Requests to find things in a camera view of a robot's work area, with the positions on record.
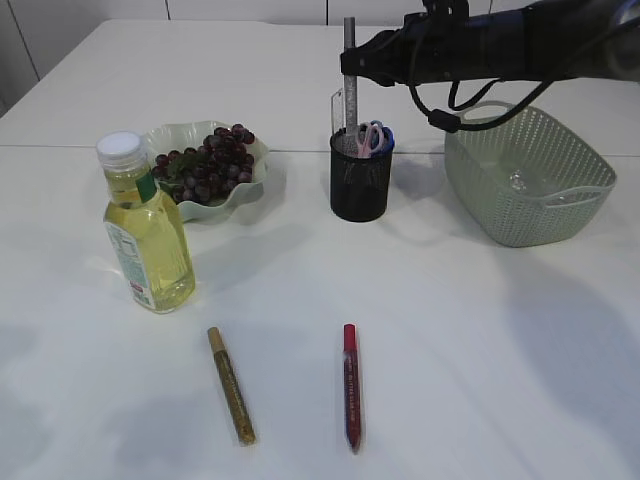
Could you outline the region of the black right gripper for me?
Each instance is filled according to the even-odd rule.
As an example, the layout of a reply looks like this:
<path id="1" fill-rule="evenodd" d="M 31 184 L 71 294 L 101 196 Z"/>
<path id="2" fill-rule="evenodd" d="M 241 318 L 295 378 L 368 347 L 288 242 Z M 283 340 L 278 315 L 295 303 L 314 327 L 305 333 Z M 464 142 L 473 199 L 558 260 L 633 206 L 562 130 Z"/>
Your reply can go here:
<path id="1" fill-rule="evenodd" d="M 499 65 L 504 14 L 469 16 L 466 1 L 428 1 L 396 30 L 340 54 L 340 72 L 379 85 L 505 79 Z"/>

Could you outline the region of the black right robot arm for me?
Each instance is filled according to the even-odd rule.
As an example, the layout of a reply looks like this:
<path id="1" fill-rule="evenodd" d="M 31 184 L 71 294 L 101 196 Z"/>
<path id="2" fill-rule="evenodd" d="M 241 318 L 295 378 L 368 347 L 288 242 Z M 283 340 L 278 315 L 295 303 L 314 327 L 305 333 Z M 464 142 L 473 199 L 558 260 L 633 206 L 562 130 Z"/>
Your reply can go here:
<path id="1" fill-rule="evenodd" d="M 500 79 L 639 78 L 636 1 L 538 1 L 473 16 L 466 1 L 427 1 L 397 30 L 340 56 L 343 74 L 383 87 Z"/>

